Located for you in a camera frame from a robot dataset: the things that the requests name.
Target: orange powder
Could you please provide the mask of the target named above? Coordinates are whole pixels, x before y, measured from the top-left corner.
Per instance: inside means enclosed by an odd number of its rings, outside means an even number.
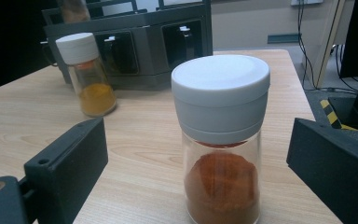
[[[101,116],[116,105],[116,96],[109,85],[94,83],[79,94],[82,111],[89,116]]]
[[[242,156],[202,156],[186,175],[185,188],[188,213],[199,224],[253,224],[259,217],[257,170]]]

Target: wooden table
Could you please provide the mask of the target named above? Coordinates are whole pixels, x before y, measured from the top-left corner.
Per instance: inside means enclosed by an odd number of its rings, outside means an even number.
[[[262,214],[259,223],[340,223],[287,166],[294,118],[313,119],[287,51],[246,54],[271,69],[262,127]],[[183,187],[181,130],[171,90],[116,91],[104,117],[109,162],[75,223],[190,223]],[[24,177],[23,164],[78,122],[71,85],[47,67],[0,87],[0,176]]]

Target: yellow and black tape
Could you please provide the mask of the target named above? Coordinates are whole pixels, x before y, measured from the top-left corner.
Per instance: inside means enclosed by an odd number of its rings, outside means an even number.
[[[342,124],[341,121],[339,121],[336,112],[334,112],[334,109],[330,105],[328,100],[322,100],[321,105],[322,105],[322,108],[324,109],[324,113],[326,114],[326,116],[328,118],[328,121],[330,122],[330,124],[333,128],[358,131],[358,126]]]

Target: small glass vial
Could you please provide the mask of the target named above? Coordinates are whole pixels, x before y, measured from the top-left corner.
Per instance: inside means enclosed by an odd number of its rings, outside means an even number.
[[[89,21],[90,13],[85,0],[57,0],[64,23]]]
[[[172,71],[186,207],[195,223],[257,222],[268,89],[269,66],[244,55],[198,58]]]
[[[84,114],[100,117],[116,106],[92,33],[64,36],[56,40]]]

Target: gray plastic device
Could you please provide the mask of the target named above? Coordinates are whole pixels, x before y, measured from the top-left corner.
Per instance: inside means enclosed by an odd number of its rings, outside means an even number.
[[[71,79],[55,41],[76,33],[94,34],[115,89],[164,86],[178,64],[213,54],[210,0],[174,6],[158,2],[159,8],[153,12],[138,9],[135,0],[90,3],[90,12],[123,3],[131,3],[133,11],[67,24],[60,20],[59,8],[42,10],[48,46],[65,82],[71,83]]]

